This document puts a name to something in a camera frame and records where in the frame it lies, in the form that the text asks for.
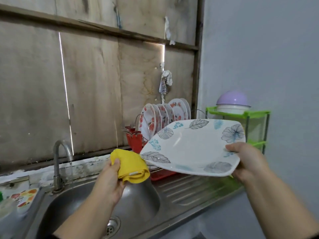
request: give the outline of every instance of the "purple bowl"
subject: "purple bowl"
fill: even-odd
[[[247,101],[247,96],[236,90],[230,90],[222,94],[218,98],[216,105],[242,105],[250,107]]]

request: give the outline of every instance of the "white plate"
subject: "white plate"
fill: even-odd
[[[173,99],[168,104],[173,108],[176,121],[187,120],[187,108],[181,99]]]
[[[143,137],[150,140],[154,136],[156,129],[156,119],[153,106],[151,104],[146,104],[143,107],[141,114],[143,116],[140,116],[138,130],[141,131]]]
[[[184,104],[185,104],[185,106],[186,106],[186,109],[187,109],[187,118],[188,118],[188,120],[190,120],[191,119],[191,113],[190,113],[190,106],[189,106],[189,104],[188,104],[188,102],[187,102],[187,100],[186,99],[184,99],[184,98],[181,98],[181,100],[184,102]]]
[[[169,104],[164,104],[164,107],[166,108],[167,114],[168,114],[168,123],[172,123],[175,121],[175,113],[173,111],[173,108]]]
[[[162,127],[161,127],[161,129],[162,129],[162,128],[165,128],[169,124],[168,114],[167,114],[167,110],[164,107],[164,105],[157,104],[157,107],[159,108],[160,116],[162,118]]]
[[[162,129],[162,117],[160,115],[160,110],[157,105],[152,104],[155,112],[155,119],[156,119],[156,129],[155,134],[158,133]]]
[[[237,121],[197,119],[175,121],[142,149],[141,157],[163,169],[203,176],[228,176],[239,163],[226,144],[245,142]]]

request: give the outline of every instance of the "faucet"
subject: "faucet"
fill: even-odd
[[[53,147],[53,161],[54,161],[54,177],[53,177],[53,187],[54,191],[58,192],[61,191],[64,187],[63,181],[60,175],[60,168],[59,168],[59,147],[62,145],[69,157],[69,160],[73,160],[72,151],[69,147],[69,145],[64,140],[58,140],[54,144]]]

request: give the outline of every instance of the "drain strainer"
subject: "drain strainer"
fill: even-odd
[[[111,217],[102,239],[108,239],[114,236],[117,233],[117,231],[120,229],[120,226],[121,226],[120,218],[118,218],[117,216]]]

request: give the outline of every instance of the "yellow cloth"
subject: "yellow cloth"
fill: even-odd
[[[137,153],[123,149],[115,149],[111,153],[110,158],[112,165],[114,164],[115,159],[118,158],[120,160],[121,166],[117,174],[118,178],[123,181],[138,184],[145,181],[150,176],[146,163]]]

